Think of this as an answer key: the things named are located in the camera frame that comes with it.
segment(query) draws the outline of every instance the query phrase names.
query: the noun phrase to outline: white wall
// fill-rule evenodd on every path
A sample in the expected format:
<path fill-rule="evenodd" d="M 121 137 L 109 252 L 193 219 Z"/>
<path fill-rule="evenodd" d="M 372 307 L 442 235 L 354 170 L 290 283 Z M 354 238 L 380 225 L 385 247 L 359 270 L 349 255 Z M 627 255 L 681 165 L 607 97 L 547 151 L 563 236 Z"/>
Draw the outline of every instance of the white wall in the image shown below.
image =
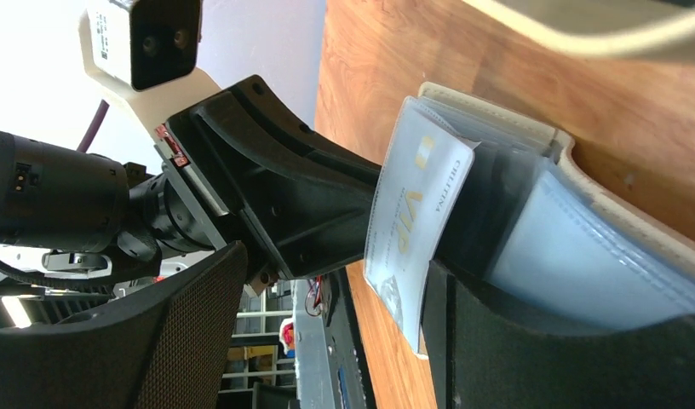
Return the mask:
<path fill-rule="evenodd" d="M 100 96 L 81 73 L 84 0 L 0 0 L 0 130 L 75 147 Z M 198 66 L 222 87 L 257 73 L 311 124 L 325 0 L 204 0 Z M 144 131 L 111 110 L 92 146 L 159 172 Z"/>

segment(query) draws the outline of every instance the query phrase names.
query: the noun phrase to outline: wooden table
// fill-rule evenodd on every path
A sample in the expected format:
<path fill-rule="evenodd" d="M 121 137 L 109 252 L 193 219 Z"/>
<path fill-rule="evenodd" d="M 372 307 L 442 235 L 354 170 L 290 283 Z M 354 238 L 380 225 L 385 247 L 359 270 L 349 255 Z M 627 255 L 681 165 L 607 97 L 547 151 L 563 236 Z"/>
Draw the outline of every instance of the wooden table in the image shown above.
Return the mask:
<path fill-rule="evenodd" d="M 424 81 L 466 91 L 576 136 L 596 181 L 695 240 L 695 66 L 576 60 L 459 0 L 328 0 L 316 129 L 381 163 L 402 100 Z M 350 269 L 380 408 L 435 407 L 362 266 Z"/>

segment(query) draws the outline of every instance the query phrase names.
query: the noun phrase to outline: camera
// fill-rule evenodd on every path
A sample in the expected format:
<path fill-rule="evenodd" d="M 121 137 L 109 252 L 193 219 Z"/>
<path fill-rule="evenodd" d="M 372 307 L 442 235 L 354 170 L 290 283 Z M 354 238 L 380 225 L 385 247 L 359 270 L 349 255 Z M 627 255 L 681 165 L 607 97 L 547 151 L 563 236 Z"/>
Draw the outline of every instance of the camera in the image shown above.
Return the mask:
<path fill-rule="evenodd" d="M 192 72 L 201 0 L 92 0 L 92 57 L 103 72 L 142 91 Z"/>

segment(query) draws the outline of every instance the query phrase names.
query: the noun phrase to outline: cable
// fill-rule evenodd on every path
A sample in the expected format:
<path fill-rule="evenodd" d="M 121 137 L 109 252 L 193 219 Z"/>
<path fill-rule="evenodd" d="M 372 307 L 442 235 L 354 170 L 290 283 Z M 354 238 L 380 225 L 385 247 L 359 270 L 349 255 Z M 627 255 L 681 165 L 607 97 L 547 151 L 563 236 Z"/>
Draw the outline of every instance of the cable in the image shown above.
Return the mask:
<path fill-rule="evenodd" d="M 11 279 L 31 285 L 40 285 L 42 287 L 51 287 L 60 290 L 80 291 L 85 287 L 117 284 L 117 282 L 120 282 L 115 281 L 115 279 L 118 279 L 118 276 L 123 278 L 121 281 L 129 281 L 131 279 L 129 278 L 130 275 L 139 273 L 145 268 L 158 268 L 159 263 L 162 261 L 162 251 L 159 249 L 157 241 L 153 238 L 153 236 L 151 236 L 146 228 L 140 223 L 126 222 L 123 230 L 126 233 L 130 233 L 142 244 L 154 251 L 152 258 L 148 262 L 137 263 L 134 266 L 118 272 L 115 272 L 112 268 L 112 273 L 104 277 L 97 277 L 93 279 L 57 279 L 54 277 L 45 277 L 42 273 L 26 273 L 18 268 L 9 266 L 7 263 L 0 260 L 0 273 Z"/>
<path fill-rule="evenodd" d="M 310 291 L 308 291 L 307 295 L 305 296 L 305 312 L 307 313 L 307 315 L 316 318 L 316 317 L 319 317 L 323 313 L 322 309 L 318 309 L 317 314 L 311 313 L 310 310 L 308 309 L 307 301 L 309 301 L 309 299 L 310 299 L 310 294 L 317 294 L 317 291 L 315 288 L 315 286 L 317 285 L 317 282 L 312 281 L 312 280 L 309 280 L 308 282 L 310 283 Z"/>
<path fill-rule="evenodd" d="M 110 279 L 111 276 L 99 277 L 96 279 L 56 279 L 53 277 L 44 277 L 44 275 L 41 273 L 25 273 L 18 268 L 9 266 L 7 263 L 1 260 L 0 273 L 22 283 L 56 288 L 60 290 L 79 290 L 85 286 L 93 287 L 98 285 L 107 285 L 111 284 L 113 280 Z"/>
<path fill-rule="evenodd" d="M 78 152 L 87 152 L 87 149 L 92 145 L 95 137 L 97 136 L 97 131 L 101 127 L 101 123 L 104 122 L 104 117 L 106 112 L 109 110 L 109 104 L 101 100 L 100 105 L 97 107 L 97 112 L 95 112 L 95 117 L 92 118 L 92 123 L 89 124 L 87 132 L 84 133 L 82 141 L 79 142 L 79 147 L 77 147 Z"/>

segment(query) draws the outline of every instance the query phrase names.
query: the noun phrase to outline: red label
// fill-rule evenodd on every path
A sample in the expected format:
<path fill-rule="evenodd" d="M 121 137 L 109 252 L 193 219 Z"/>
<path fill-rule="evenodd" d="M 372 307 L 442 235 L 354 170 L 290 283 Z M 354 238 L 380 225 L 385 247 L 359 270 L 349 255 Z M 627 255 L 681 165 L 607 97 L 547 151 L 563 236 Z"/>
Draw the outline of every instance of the red label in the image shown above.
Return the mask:
<path fill-rule="evenodd" d="M 183 166 L 187 166 L 189 164 L 189 160 L 182 152 L 180 146 L 177 145 L 177 142 L 175 142 L 175 138 L 169 134 L 167 127 L 164 126 L 164 124 L 161 124 L 155 129 L 155 131 L 157 132 L 157 138 L 169 146 L 170 151 L 172 151 L 172 159 L 175 161 L 177 167 L 181 168 Z"/>

